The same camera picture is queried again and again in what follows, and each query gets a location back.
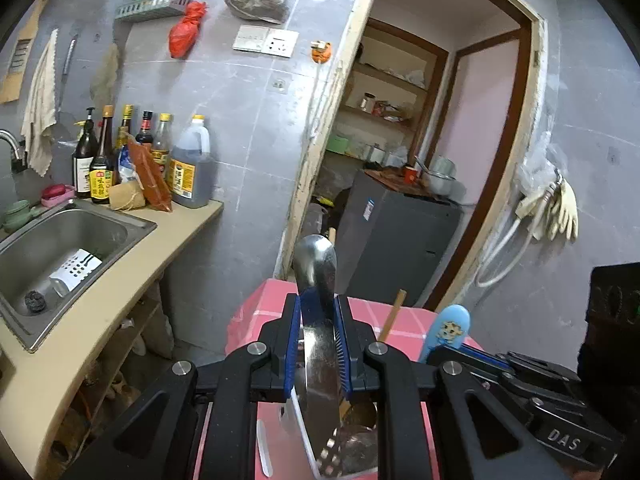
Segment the stainless steel sink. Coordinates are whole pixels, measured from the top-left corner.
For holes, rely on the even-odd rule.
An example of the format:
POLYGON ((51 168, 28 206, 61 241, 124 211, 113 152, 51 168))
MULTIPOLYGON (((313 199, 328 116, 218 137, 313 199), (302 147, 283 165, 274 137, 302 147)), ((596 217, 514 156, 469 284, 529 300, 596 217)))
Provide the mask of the stainless steel sink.
POLYGON ((1 242, 1 317, 34 353, 66 311, 156 224, 66 200, 1 242))

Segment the wooden chopstick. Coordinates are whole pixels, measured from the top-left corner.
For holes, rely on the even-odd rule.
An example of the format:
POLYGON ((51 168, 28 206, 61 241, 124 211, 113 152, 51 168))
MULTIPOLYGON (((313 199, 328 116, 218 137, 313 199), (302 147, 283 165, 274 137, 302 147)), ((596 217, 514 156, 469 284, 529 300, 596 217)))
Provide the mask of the wooden chopstick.
POLYGON ((388 336, 390 336, 390 331, 392 330, 394 323, 396 321, 397 315, 402 307, 407 296, 407 292, 405 289, 399 289, 396 295, 395 301, 393 303, 393 307, 390 309, 390 313, 387 315, 385 323, 382 327, 381 333, 378 334, 378 341, 385 342, 388 336))

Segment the pink checkered tablecloth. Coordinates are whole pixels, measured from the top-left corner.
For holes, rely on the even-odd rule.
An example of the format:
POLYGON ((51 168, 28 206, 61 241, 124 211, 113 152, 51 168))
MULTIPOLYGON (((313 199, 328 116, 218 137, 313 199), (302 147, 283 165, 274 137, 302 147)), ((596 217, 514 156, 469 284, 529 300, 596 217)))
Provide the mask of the pink checkered tablecloth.
MULTIPOLYGON (((346 297, 329 303, 330 317, 317 330, 329 332, 329 373, 352 399, 378 406, 376 466, 382 479, 495 479, 466 401, 488 394, 462 370, 410 361, 375 339, 370 325, 354 320, 346 297)), ((264 326, 258 340, 234 350, 211 370, 201 370, 198 392, 213 405, 206 439, 194 467, 201 479, 251 479, 255 471, 259 402, 290 396, 299 318, 318 312, 314 289, 288 295, 280 318, 264 326)))

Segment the red plastic bag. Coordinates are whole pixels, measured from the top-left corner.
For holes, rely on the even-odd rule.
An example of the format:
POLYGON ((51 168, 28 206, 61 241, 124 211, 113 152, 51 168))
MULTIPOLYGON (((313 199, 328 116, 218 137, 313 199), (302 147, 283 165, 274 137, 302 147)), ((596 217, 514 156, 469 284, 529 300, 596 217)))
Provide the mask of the red plastic bag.
POLYGON ((184 58, 195 44, 200 24, 207 11, 205 2, 192 1, 186 6, 181 21, 170 30, 168 50, 172 58, 184 58))

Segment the orange wall plug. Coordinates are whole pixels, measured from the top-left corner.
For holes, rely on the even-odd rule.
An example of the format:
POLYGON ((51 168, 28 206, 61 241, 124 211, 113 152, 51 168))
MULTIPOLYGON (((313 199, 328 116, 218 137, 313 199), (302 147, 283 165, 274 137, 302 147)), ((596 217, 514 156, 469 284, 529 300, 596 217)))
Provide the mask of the orange wall plug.
POLYGON ((310 44, 310 55, 316 64, 326 64, 332 55, 332 44, 329 41, 314 40, 310 44))

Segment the cream rubber gloves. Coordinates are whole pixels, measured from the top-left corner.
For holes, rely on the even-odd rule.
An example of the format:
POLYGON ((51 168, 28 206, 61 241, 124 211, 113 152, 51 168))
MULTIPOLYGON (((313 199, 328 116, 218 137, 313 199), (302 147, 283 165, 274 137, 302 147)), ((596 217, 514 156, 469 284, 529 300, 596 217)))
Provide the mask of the cream rubber gloves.
POLYGON ((555 240, 558 235, 564 235, 569 242, 577 240, 577 200, 573 188, 563 177, 548 188, 525 196, 516 206, 515 214, 518 221, 533 218, 528 232, 534 240, 555 240))

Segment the black pump bottle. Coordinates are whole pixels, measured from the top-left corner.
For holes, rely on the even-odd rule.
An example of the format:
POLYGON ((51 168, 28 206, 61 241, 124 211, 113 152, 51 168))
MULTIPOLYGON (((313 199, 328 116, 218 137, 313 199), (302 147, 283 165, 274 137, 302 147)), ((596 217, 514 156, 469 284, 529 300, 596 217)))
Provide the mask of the black pump bottle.
POLYGON ((78 198, 90 197, 90 164, 98 152, 93 111, 93 107, 87 108, 87 117, 73 154, 73 186, 78 198))

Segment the green box on shelf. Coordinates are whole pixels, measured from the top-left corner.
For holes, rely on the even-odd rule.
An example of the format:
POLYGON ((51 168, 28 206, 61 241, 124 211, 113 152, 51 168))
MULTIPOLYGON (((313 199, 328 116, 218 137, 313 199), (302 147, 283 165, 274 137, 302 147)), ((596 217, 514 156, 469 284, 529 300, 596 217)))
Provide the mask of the green box on shelf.
POLYGON ((350 139, 348 136, 331 134, 329 137, 329 141, 326 144, 326 150, 331 153, 344 155, 348 150, 349 143, 350 139))

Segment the blue handled child spoon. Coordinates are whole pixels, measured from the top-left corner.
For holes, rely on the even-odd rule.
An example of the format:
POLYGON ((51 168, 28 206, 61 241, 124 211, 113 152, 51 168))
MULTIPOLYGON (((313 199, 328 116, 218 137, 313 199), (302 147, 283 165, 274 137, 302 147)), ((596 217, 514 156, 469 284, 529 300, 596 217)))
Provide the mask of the blue handled child spoon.
POLYGON ((425 363, 431 351, 441 346, 459 349, 470 327, 470 312, 461 304, 450 304, 442 309, 426 333, 418 361, 425 363))

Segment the grey washing machine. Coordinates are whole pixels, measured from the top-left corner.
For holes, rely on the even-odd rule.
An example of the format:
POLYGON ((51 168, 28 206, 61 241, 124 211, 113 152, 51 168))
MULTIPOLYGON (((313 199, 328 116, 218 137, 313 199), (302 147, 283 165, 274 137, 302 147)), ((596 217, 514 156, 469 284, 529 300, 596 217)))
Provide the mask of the grey washing machine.
POLYGON ((415 306, 461 218, 450 200, 396 192, 358 172, 337 228, 335 292, 391 304, 403 289, 415 306))

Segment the chrome faucet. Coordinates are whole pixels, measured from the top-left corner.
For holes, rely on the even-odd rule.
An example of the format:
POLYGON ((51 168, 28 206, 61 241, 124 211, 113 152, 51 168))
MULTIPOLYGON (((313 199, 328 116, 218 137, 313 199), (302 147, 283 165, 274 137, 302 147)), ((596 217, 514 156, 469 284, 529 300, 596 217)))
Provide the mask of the chrome faucet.
POLYGON ((9 144, 11 150, 11 170, 14 174, 20 174, 27 169, 26 142, 17 139, 14 134, 6 129, 0 129, 0 139, 9 144))

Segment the grey wall shelf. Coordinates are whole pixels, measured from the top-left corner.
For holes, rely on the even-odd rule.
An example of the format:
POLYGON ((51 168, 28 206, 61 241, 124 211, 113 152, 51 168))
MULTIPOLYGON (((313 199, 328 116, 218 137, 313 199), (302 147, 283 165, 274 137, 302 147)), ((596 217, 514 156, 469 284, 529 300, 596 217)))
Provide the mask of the grey wall shelf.
POLYGON ((139 23, 156 18, 183 16, 192 0, 134 0, 116 9, 114 20, 123 23, 139 23))

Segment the large soy sauce jug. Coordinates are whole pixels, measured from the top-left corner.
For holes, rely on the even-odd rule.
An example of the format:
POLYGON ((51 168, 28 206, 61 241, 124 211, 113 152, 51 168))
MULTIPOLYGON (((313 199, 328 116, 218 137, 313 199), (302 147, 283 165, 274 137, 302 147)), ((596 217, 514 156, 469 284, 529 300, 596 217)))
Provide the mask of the large soy sauce jug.
POLYGON ((172 200, 188 208, 201 208, 212 198, 213 155, 204 115, 193 115, 169 152, 168 186, 172 200))

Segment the tan paper wrapped package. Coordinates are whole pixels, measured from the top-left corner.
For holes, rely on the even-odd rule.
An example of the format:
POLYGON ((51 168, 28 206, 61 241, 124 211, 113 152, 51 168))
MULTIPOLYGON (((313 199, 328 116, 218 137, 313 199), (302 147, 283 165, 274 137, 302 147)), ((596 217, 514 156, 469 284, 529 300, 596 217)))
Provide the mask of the tan paper wrapped package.
POLYGON ((142 188, 137 181, 122 182, 108 190, 108 204, 111 210, 130 211, 145 206, 142 188))

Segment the white perforated utensil holder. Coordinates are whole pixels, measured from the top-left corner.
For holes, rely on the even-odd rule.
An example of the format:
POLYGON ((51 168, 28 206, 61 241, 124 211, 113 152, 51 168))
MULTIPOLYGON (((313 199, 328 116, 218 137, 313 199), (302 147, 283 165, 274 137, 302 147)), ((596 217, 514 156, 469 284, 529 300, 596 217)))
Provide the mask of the white perforated utensil holder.
POLYGON ((258 479, 375 479, 378 410, 343 401, 329 414, 308 412, 297 392, 283 404, 258 405, 258 479))

